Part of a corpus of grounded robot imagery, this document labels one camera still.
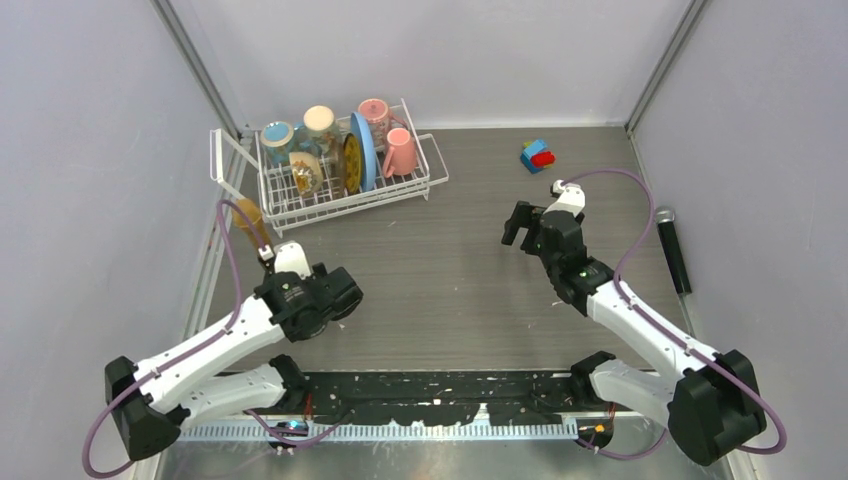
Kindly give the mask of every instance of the dish rack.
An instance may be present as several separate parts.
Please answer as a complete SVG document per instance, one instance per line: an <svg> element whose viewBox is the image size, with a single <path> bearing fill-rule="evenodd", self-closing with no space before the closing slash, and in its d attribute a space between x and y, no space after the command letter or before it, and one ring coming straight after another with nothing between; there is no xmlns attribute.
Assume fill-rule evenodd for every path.
<svg viewBox="0 0 848 480"><path fill-rule="evenodd" d="M333 169L328 168L329 159L320 159L321 168L324 172L324 182L321 190L314 195L301 197L297 191L294 178L291 174L291 166L274 166L264 158L261 144L259 143L259 131L254 132L254 145L258 158L254 158L247 150L238 144L232 137L221 129L211 132L211 155L210 172L212 180L216 181L225 190L236 198L244 198L238 189L227 183L223 178L224 144L229 144L235 152L245 158L257 170L257 183L259 185L259 203L265 222L270 223L277 235L283 236L283 232L302 225L319 222L340 215L358 212L387 203L405 200L417 196L429 199L430 187L447 182L450 178L445 159L439 150L439 145L432 134L418 135L406 102L401 99L400 105L391 107L392 115L409 127L415 146L418 150L418 166L415 170L404 176L392 176L384 178L379 174L381 165L377 166L378 174L374 188L368 192L348 194L341 187L343 179L333 175ZM350 117L336 120L342 136L350 132ZM443 175L433 178L430 164L424 153L423 145L432 144L441 162ZM377 152L383 151L383 147L377 148ZM382 162L382 156L378 155L378 162Z"/></svg>

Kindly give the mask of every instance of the wood grain surface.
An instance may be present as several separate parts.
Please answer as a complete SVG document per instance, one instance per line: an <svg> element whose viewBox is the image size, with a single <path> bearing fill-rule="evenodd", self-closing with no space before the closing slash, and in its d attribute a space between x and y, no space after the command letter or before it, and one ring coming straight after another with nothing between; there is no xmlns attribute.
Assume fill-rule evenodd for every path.
<svg viewBox="0 0 848 480"><path fill-rule="evenodd" d="M450 181L429 201L404 200L289 230L311 263L344 266L365 294L347 319L317 338L282 341L236 365L242 370L279 353L303 370L567 368L598 350L635 367L648 367L618 337L558 303L541 262L500 244L503 223L517 200L552 202L551 183L601 167L636 170L624 130L608 128L437 130ZM531 175L518 161L524 141L543 138L556 164ZM436 162L427 151L430 163ZM441 175L434 167L433 174ZM614 267L639 236L647 201L625 177L582 180L583 223L590 255ZM242 192L258 199L248 167ZM233 229L245 292L262 277L255 252ZM231 270L221 267L209 321L232 310ZM624 278L678 326L683 316L656 234Z"/></svg>

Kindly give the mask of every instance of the yellow plate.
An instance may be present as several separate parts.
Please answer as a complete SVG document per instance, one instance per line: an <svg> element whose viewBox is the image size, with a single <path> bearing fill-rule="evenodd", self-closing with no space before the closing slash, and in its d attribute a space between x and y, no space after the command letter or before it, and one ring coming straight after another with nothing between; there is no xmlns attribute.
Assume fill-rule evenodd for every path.
<svg viewBox="0 0 848 480"><path fill-rule="evenodd" d="M344 142L345 188L353 195L359 191L362 181L362 148L352 133L348 133Z"/></svg>

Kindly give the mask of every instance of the white wall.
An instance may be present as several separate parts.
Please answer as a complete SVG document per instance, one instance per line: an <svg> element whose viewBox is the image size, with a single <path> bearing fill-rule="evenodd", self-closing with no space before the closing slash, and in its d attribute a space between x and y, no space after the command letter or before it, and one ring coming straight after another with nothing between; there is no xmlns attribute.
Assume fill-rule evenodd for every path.
<svg viewBox="0 0 848 480"><path fill-rule="evenodd" d="M712 2L637 130L704 338L789 430L764 479L848 475L846 25L844 0Z"/></svg>
<svg viewBox="0 0 848 480"><path fill-rule="evenodd" d="M181 0L240 124L406 98L422 127L623 124L688 1Z"/></svg>
<svg viewBox="0 0 848 480"><path fill-rule="evenodd" d="M84 478L103 367L184 329L218 121L148 2L2 2L0 45L0 476Z"/></svg>

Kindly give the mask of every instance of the colorful toy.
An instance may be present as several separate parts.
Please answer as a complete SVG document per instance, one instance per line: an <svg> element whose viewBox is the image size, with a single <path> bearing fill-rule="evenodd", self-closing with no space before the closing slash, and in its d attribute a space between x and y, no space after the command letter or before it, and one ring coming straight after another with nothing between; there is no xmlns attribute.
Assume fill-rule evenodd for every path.
<svg viewBox="0 0 848 480"><path fill-rule="evenodd" d="M521 152L521 163L530 170L530 173L539 173L556 162L556 156L548 150L548 144L538 139L524 142L524 151Z"/></svg>

